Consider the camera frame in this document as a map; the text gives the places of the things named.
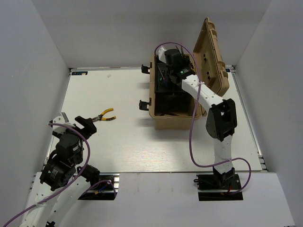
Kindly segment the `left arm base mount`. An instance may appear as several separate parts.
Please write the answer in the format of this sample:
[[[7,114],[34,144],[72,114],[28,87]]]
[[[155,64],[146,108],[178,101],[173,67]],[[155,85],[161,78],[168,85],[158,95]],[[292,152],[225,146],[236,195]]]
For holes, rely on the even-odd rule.
[[[103,173],[99,174],[96,180],[90,185],[91,187],[87,192],[83,193],[78,200],[81,201],[113,201],[116,198],[119,188],[118,173]]]

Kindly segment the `black toolbox tray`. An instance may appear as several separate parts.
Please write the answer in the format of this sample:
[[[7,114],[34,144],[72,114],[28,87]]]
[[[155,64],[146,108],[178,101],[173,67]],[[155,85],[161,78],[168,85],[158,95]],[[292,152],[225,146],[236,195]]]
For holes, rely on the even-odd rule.
[[[182,80],[195,74],[189,55],[184,55],[180,60],[166,64],[155,58],[155,93],[183,93]]]

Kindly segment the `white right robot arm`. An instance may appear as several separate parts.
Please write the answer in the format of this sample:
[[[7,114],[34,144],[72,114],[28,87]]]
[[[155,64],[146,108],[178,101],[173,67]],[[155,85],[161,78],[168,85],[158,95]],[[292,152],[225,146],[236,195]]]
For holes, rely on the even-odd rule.
[[[235,102],[213,92],[202,81],[200,69],[192,69],[190,60],[181,49],[161,47],[158,58],[168,68],[168,81],[195,98],[207,113],[206,131],[214,140],[213,174],[200,177],[198,182],[211,188],[226,188],[235,175],[231,152],[232,137],[237,127]]]

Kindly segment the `brown hex key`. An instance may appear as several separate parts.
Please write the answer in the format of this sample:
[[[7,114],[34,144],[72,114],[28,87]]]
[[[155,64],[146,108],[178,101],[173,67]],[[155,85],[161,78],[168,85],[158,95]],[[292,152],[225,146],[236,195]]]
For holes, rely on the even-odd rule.
[[[186,113],[181,113],[181,112],[170,112],[170,111],[165,111],[165,112],[161,112],[159,114],[159,116],[186,116]]]

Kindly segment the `large yellow handled pliers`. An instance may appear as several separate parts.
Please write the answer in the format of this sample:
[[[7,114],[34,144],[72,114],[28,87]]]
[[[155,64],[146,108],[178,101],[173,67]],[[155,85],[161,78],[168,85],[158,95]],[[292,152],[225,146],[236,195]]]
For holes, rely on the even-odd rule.
[[[184,61],[187,56],[184,54],[184,50],[183,50],[183,46],[181,45],[180,47],[178,47],[177,45],[175,45],[177,52],[178,52],[178,59],[180,61]]]

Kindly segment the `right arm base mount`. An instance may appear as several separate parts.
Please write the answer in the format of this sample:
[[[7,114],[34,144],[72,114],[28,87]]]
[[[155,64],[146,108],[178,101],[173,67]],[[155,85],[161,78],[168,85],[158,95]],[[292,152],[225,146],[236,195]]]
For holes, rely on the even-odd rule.
[[[212,174],[197,175],[193,180],[198,188],[199,201],[242,201],[242,192],[235,193],[241,189],[239,175],[231,177],[224,183],[221,183],[217,177]]]

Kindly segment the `tan plastic toolbox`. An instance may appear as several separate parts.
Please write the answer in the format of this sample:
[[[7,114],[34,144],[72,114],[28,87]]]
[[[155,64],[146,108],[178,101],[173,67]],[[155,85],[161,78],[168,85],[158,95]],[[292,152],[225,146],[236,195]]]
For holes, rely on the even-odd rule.
[[[154,54],[150,65],[150,91],[149,115],[154,120],[157,130],[188,130],[191,121],[205,116],[206,111],[201,105],[197,105],[195,99],[187,92],[163,94],[155,93],[155,58]],[[200,69],[202,81],[216,94],[223,96],[229,89],[228,73],[222,59],[217,40],[217,32],[214,23],[205,18],[197,42],[190,56],[193,70]],[[181,112],[186,116],[159,116],[161,112]]]

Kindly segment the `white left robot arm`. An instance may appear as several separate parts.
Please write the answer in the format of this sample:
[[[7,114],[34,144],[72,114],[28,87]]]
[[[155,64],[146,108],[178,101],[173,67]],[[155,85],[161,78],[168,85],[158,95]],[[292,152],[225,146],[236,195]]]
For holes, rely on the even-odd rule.
[[[75,121],[81,127],[70,123],[61,112],[49,122],[58,142],[42,168],[35,205],[28,210],[21,226],[59,226],[62,216],[81,196],[84,187],[99,186],[100,172],[83,158],[84,145],[97,128],[91,118],[77,116]]]

